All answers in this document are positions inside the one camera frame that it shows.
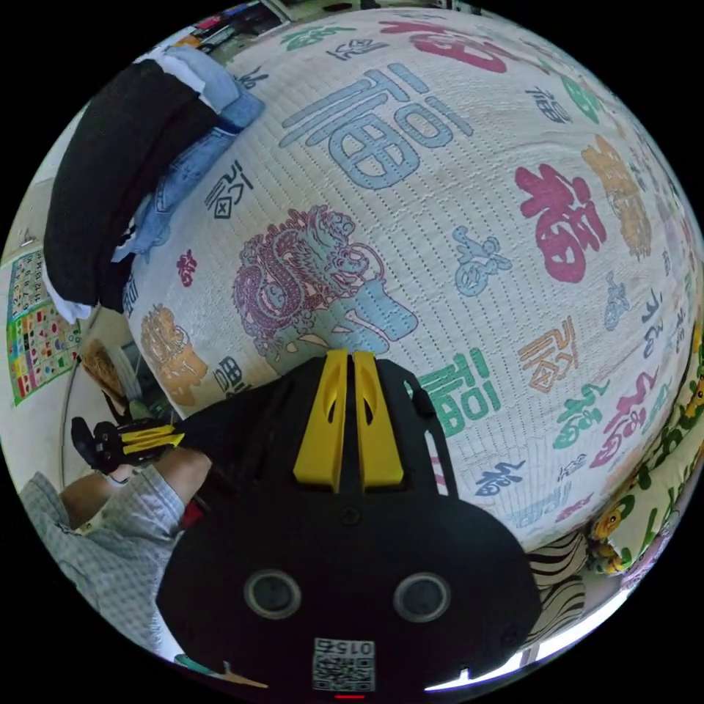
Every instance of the striped fabric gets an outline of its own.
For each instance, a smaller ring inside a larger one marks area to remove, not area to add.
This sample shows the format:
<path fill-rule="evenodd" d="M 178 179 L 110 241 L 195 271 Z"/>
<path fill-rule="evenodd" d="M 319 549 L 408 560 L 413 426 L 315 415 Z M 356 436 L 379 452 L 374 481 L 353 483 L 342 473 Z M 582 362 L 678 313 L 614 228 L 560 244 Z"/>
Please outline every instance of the striped fabric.
<path fill-rule="evenodd" d="M 587 539 L 579 531 L 565 535 L 528 555 L 538 589 L 546 589 L 577 574 L 587 561 Z"/>
<path fill-rule="evenodd" d="M 584 582 L 578 576 L 540 590 L 543 609 L 524 647 L 542 642 L 579 621 L 584 613 L 585 593 Z"/>

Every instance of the red 福 character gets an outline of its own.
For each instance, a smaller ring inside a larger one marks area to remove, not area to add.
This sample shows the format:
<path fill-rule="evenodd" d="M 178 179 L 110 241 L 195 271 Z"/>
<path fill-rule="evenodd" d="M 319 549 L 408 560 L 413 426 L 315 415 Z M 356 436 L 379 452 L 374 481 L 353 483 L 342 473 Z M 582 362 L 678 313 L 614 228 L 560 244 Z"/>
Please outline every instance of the red 福 character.
<path fill-rule="evenodd" d="M 571 183 L 552 166 L 541 164 L 540 175 L 516 170 L 516 185 L 530 198 L 521 205 L 526 218 L 538 215 L 535 241 L 545 258 L 545 269 L 557 281 L 579 283 L 587 270 L 584 252 L 598 252 L 606 230 L 583 178 Z"/>

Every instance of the pink dragon print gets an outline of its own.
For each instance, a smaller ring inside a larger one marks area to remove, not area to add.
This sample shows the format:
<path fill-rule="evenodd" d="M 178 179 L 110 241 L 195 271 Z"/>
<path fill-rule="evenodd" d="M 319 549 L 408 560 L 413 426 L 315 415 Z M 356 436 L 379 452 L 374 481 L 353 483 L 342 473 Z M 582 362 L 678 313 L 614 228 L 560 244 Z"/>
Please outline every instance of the pink dragon print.
<path fill-rule="evenodd" d="M 328 349 L 386 353 L 418 327 L 391 298 L 381 258 L 354 243 L 352 218 L 315 205 L 245 243 L 232 299 L 245 332 L 278 374 Z"/>

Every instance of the folded clothes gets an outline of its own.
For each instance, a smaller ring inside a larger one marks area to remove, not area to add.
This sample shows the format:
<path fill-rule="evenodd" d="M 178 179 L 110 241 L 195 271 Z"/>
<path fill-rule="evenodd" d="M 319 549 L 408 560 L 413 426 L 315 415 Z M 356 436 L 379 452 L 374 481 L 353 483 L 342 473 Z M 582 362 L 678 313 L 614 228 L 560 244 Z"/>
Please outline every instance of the folded clothes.
<path fill-rule="evenodd" d="M 168 165 L 217 119 L 192 88 L 151 60 L 130 65 L 91 100 L 49 205 L 44 257 L 58 296 L 122 311 L 129 271 L 124 281 L 109 275 L 114 250 Z"/>
<path fill-rule="evenodd" d="M 130 253 L 148 257 L 153 247 L 169 239 L 169 223 L 178 205 L 232 146 L 237 135 L 262 113 L 264 103 L 238 86 L 224 69 L 221 70 L 237 89 L 238 97 L 223 109 L 216 127 L 169 165 L 154 193 L 145 198 L 137 209 L 133 218 L 133 234 L 115 249 L 114 262 L 121 261 Z"/>
<path fill-rule="evenodd" d="M 132 255 L 168 239 L 176 207 L 263 108 L 191 47 L 140 57 L 95 96 L 59 167 L 45 234 L 43 278 L 62 316 L 87 318 L 98 302 L 122 312 Z"/>

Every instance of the white quilted bedspread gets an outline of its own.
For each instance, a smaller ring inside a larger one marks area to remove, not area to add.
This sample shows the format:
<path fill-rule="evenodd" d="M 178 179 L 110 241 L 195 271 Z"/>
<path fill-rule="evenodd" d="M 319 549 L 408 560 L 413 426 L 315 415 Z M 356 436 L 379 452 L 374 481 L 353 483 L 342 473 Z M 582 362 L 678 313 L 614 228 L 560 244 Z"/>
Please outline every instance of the white quilted bedspread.
<path fill-rule="evenodd" d="M 419 376 L 461 496 L 526 550 L 592 517 L 669 414 L 704 295 L 643 127 L 546 41 L 443 10 L 294 26 L 228 68 L 265 113 L 125 290 L 175 405 L 369 350 Z"/>

